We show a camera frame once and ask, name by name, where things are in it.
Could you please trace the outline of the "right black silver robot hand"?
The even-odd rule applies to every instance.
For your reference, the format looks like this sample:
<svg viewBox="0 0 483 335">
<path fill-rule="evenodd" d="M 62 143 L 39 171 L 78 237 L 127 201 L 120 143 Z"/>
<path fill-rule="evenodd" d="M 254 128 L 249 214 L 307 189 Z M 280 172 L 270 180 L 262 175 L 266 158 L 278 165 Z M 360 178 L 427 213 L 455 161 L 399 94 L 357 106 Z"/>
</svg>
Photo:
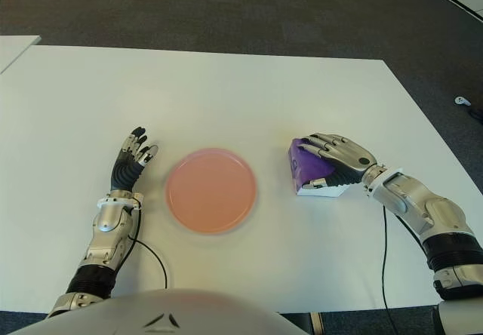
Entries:
<svg viewBox="0 0 483 335">
<path fill-rule="evenodd" d="M 368 169 L 377 164 L 368 150 L 336 134 L 311 134 L 302 138 L 297 147 L 334 167 L 330 175 L 310 180 L 307 189 L 358 184 Z"/>
</svg>

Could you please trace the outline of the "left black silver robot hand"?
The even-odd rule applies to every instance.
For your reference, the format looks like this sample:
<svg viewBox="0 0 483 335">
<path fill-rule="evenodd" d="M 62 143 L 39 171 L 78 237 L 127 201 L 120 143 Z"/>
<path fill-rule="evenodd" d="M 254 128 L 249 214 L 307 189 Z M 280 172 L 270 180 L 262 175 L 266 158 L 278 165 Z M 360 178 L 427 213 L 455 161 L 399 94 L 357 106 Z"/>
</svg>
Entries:
<svg viewBox="0 0 483 335">
<path fill-rule="evenodd" d="M 146 145 L 146 129 L 137 127 L 123 142 L 112 168 L 110 190 L 131 192 L 147 164 L 157 155 L 157 145 Z"/>
</svg>

